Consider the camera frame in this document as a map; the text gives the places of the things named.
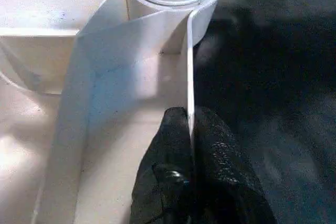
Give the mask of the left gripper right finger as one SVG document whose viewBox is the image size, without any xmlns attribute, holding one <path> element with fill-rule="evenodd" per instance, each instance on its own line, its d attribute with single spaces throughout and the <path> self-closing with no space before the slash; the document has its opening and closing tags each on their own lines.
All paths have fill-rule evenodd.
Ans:
<svg viewBox="0 0 336 224">
<path fill-rule="evenodd" d="M 195 110 L 199 198 L 210 223 L 276 223 L 260 180 L 230 127 L 208 108 Z"/>
</svg>

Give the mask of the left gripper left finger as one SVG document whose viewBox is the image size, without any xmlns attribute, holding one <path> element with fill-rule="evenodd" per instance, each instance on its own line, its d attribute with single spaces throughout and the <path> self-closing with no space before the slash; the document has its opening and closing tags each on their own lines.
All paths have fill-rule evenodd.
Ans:
<svg viewBox="0 0 336 224">
<path fill-rule="evenodd" d="M 132 191 L 130 223 L 190 223 L 191 139 L 186 111 L 172 107 L 146 150 Z"/>
</svg>

